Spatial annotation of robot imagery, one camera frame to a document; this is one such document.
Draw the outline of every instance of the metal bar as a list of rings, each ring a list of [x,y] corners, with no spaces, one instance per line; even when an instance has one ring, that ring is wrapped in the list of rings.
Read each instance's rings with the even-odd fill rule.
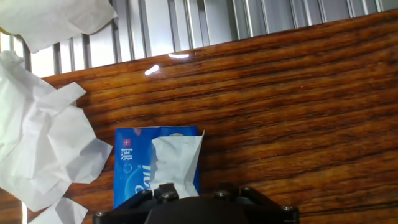
[[[398,0],[376,0],[382,12],[398,9]]]
[[[186,0],[188,27],[192,48],[203,47],[197,0]]]
[[[362,5],[365,15],[377,13],[377,6],[375,0],[362,0]]]
[[[61,74],[61,52],[60,43],[53,45],[54,53],[54,75]]]
[[[188,29],[188,16],[187,16],[187,7],[186,2],[184,0],[173,0],[169,1],[169,3],[174,3],[174,8],[170,8],[172,16],[172,28],[173,28],[173,36],[174,40],[178,37],[178,43],[174,41],[175,50],[188,50],[191,48],[190,35]]]
[[[151,56],[174,52],[167,0],[146,0],[145,10]]]
[[[118,0],[113,1],[112,5],[118,14],[116,24],[118,27],[121,61],[128,62],[133,59],[130,38],[131,27],[129,25],[129,2],[128,0]]]
[[[318,0],[304,0],[304,7],[309,26],[324,22]]]
[[[289,0],[262,0],[262,6],[268,34],[294,28]]]
[[[11,36],[0,32],[0,50],[11,50]]]
[[[67,73],[72,72],[72,55],[73,55],[73,47],[72,47],[72,38],[68,40],[63,40],[60,42],[60,72]]]
[[[78,35],[72,38],[72,70],[79,71],[89,67],[87,49],[89,49],[90,46],[87,46],[88,44],[87,35]]]
[[[346,0],[321,0],[320,6],[323,11],[325,22],[349,18],[349,10]]]
[[[351,18],[365,15],[362,0],[347,0],[347,5]]]
[[[99,67],[116,63],[116,51],[113,40],[112,24],[90,35],[91,66]]]
[[[38,77],[47,77],[55,74],[53,46],[40,50],[30,56],[32,73]]]
[[[233,0],[233,6],[238,39],[246,39],[249,37],[249,29],[244,0]]]
[[[201,39],[203,41],[203,46],[209,46],[210,40],[209,40],[209,29],[207,26],[207,18],[206,18],[206,11],[205,11],[205,0],[197,0],[197,1],[198,1]]]
[[[308,26],[305,14],[305,6],[302,0],[291,0],[293,8],[293,20],[296,28]]]
[[[220,44],[238,39],[229,0],[205,0],[206,21],[210,44]]]
[[[244,0],[248,15],[249,36],[256,37],[267,34],[266,20],[261,0]]]
[[[129,26],[131,43],[132,43],[132,59],[142,59],[146,57],[144,30],[142,28],[142,8],[139,0],[130,0],[128,4]]]
[[[19,37],[13,37],[14,38],[14,50],[15,50],[15,53],[19,56],[19,57],[21,57],[21,58],[23,58],[23,59],[25,59],[25,55],[24,55],[24,41],[21,39],[21,38],[19,38]]]

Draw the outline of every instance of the tissue paper sticking out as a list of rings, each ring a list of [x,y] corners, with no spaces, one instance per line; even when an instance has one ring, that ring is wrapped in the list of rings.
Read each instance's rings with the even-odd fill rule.
[[[78,203],[67,198],[62,198],[29,224],[81,224],[87,211],[85,207]]]
[[[112,146],[96,138],[76,83],[59,90],[0,53],[0,187],[33,212],[60,200],[72,182],[89,184]]]
[[[92,34],[116,12],[108,0],[2,0],[0,27],[21,35],[36,53],[78,34]]]
[[[152,155],[150,188],[160,184],[174,183],[180,198],[198,196],[193,186],[202,136],[168,136],[152,140],[155,153]]]

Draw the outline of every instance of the table surface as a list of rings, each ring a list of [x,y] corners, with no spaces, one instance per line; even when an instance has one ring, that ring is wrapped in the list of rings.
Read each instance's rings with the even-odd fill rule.
[[[116,128],[206,130],[204,193],[232,181],[297,205],[302,223],[396,223],[398,11],[181,54],[44,79],[81,85],[78,106],[110,144]],[[112,209],[113,163],[112,154],[97,180],[65,194],[89,209],[84,223]],[[21,217],[0,192],[0,222]]]

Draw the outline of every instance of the blue tissue box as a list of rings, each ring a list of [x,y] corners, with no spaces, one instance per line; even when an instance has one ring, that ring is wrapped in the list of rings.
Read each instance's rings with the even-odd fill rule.
[[[118,128],[114,143],[113,207],[116,208],[143,189],[150,189],[152,140],[163,136],[197,136],[196,126]],[[199,193],[199,171],[193,184]]]

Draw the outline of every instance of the crumpled tissue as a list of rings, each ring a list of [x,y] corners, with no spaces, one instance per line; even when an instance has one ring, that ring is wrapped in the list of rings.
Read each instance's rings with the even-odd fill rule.
[[[150,189],[174,183],[180,198],[199,196],[193,185],[202,136],[167,136],[152,140],[154,153],[150,171]]]
[[[92,34],[116,12],[108,0],[2,0],[0,27],[21,35],[36,53],[78,34]]]
[[[62,198],[29,224],[79,224],[83,222],[87,211],[85,207],[78,203],[67,198]]]
[[[61,199],[72,182],[89,184],[112,146],[96,138],[76,83],[59,90],[0,53],[0,187],[33,212]]]

